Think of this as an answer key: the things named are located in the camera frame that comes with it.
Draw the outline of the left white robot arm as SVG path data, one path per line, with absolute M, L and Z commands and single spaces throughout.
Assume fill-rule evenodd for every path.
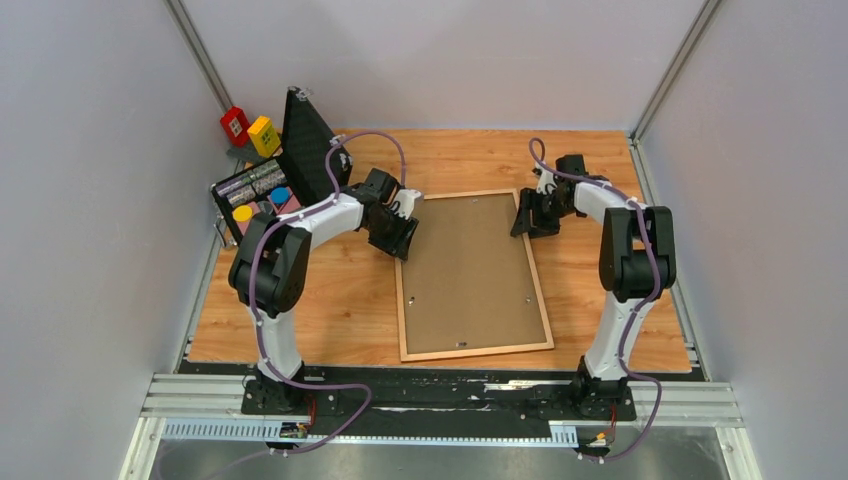
M 268 400 L 283 413 L 305 403 L 308 384 L 296 345 L 295 307 L 306 286 L 311 253 L 348 232 L 366 230 L 368 242 L 405 261 L 419 224 L 413 212 L 421 191 L 373 169 L 365 181 L 333 186 L 319 203 L 295 213 L 256 215 L 249 223 L 228 282 L 251 314 L 262 378 L 273 380 Z

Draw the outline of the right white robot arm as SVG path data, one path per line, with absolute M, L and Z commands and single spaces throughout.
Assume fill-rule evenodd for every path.
M 647 206 L 589 174 L 579 154 L 565 155 L 554 166 L 533 158 L 538 183 L 519 193 L 513 237 L 553 236 L 568 215 L 595 220 L 602 228 L 598 272 L 606 298 L 592 345 L 582 356 L 569 396 L 584 417 L 596 417 L 622 401 L 634 374 L 629 358 L 641 325 L 676 281 L 673 215 L 669 208 Z

